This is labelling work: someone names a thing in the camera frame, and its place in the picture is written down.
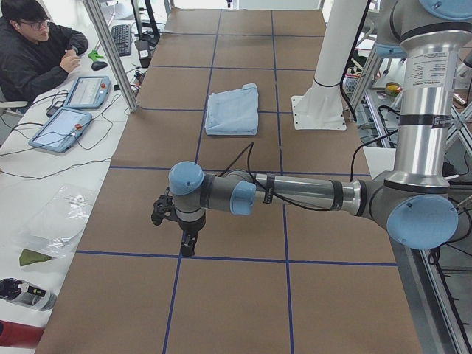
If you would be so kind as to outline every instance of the computer mouse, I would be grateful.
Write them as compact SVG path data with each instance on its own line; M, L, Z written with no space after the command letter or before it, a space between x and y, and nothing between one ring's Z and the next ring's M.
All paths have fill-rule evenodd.
M106 68L108 66L107 63L105 63L104 61L94 61L92 64L91 64L91 69L96 72L97 70L101 70L103 68Z

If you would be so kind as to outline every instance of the table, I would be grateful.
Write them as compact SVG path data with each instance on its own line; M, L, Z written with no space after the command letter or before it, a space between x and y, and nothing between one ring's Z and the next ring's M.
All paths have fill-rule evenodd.
M115 21L113 24L129 23L129 21ZM89 50L93 49L97 43L97 34L92 25L77 29L83 32L89 41ZM81 57L80 68L74 70L57 88L42 94L37 98L41 98L57 93L63 89L69 89L75 78L90 75L108 75L112 84L116 83L110 67L102 69L98 72L91 70L91 61L84 54ZM125 70L131 70L139 65L136 49L132 48L132 56L122 57ZM129 78L133 77L133 71L129 73ZM92 115L97 116L111 101L116 97L119 91L111 90L104 104L95 111L91 111ZM46 116L46 108L51 103L49 100L40 101L34 104L25 115L20 123L37 122L45 123L48 120ZM50 260L46 263L36 263L20 268L18 257L22 248L12 242L18 228L36 215L46 205L64 184L73 184L90 190L99 191L105 175L108 171L110 158L113 155L125 124L128 120L128 109L125 101L118 97L117 101L106 111L105 116L98 117L91 123L91 126L83 134L80 143L85 147L91 147L108 132L107 137L101 141L92 150L84 150L79 145L74 145L71 149L62 155L44 152L42 150L29 150L8 156L1 156L18 150L31 148L27 144L27 138L19 132L13 131L7 141L0 149L0 168L8 173L14 173L22 176L41 177L50 173L65 169L73 164L82 164L91 160L105 160L103 162L91 163L81 167L75 167L66 172L59 173L55 176L45 178L40 181L18 178L14 176L0 175L0 215L3 227L0 235L0 278L15 277L17 279L26 280L48 288L55 293L59 293L66 276L73 254L62 259ZM21 132L27 136L32 136L37 128L31 128L32 125L24 125L19 127ZM0 312L2 319L11 322L19 322L28 325L43 327L46 325L51 311L38 312L9 304L5 301L0 302ZM33 353L34 350L5 348L0 347L0 353Z
M209 211L197 257L150 222L169 169L220 172L250 141L257 172L346 181L347 130L295 131L319 11L179 10L165 27L36 353L421 353L389 238L346 213ZM207 136L207 96L257 84L256 136ZM245 168L238 162L235 168ZM363 153L356 178L369 178Z

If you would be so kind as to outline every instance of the green object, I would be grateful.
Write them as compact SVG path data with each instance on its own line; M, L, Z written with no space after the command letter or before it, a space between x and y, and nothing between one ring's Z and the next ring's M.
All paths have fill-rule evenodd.
M103 55L98 54L97 50L93 49L89 54L88 57L91 58L91 61L97 61L100 58L103 58Z
M23 249L22 253L20 254L20 267L28 266L29 264L37 262L46 262L51 259L51 256L46 256L42 253L30 251L29 249Z

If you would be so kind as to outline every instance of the red object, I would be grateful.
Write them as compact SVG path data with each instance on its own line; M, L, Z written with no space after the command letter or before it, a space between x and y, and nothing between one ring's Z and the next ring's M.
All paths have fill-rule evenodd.
M44 328L0 320L0 346L36 348Z

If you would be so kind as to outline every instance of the light blue towel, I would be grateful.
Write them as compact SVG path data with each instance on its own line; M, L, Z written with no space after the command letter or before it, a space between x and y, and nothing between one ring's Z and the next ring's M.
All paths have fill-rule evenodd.
M237 90L208 97L207 135L256 135L259 123L257 86L248 83Z

